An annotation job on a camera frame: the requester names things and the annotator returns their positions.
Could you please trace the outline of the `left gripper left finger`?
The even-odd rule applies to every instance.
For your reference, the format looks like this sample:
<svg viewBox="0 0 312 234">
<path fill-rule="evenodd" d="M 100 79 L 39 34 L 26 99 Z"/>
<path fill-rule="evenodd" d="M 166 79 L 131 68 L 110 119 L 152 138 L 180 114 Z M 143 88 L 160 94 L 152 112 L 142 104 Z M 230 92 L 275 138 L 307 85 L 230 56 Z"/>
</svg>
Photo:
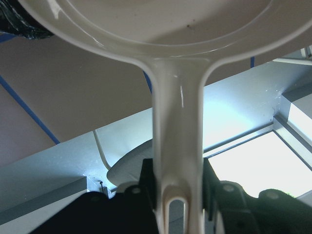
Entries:
<svg viewBox="0 0 312 234">
<path fill-rule="evenodd" d="M 157 234 L 153 160 L 144 159 L 139 183 L 108 198 L 88 192 L 35 228 L 34 234 Z"/>
</svg>

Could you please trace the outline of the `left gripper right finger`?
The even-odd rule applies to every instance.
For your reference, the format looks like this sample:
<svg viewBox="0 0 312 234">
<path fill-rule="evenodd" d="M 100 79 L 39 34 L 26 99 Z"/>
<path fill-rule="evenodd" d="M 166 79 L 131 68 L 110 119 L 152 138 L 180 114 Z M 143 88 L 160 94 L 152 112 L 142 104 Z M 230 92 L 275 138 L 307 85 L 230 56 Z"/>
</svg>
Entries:
<svg viewBox="0 0 312 234">
<path fill-rule="evenodd" d="M 203 160 L 203 208 L 214 234 L 310 234 L 312 208 L 276 189 L 257 198 L 241 185 L 217 178 Z"/>
</svg>

